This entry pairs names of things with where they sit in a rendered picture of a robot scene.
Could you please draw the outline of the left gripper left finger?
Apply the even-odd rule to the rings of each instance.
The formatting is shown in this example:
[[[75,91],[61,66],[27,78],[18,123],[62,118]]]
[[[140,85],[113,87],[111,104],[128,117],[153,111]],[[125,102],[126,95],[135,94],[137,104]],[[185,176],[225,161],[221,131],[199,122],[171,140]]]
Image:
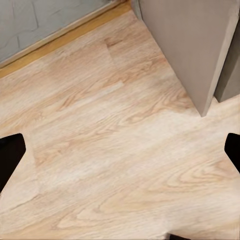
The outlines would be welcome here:
[[[21,133],[0,139],[0,193],[26,152]]]

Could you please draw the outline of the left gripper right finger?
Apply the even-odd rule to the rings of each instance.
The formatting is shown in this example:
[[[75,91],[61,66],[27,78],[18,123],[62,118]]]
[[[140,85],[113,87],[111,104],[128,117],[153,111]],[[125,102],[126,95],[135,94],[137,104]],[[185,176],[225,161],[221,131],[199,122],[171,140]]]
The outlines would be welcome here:
[[[229,133],[225,141],[224,151],[240,173],[240,135]]]

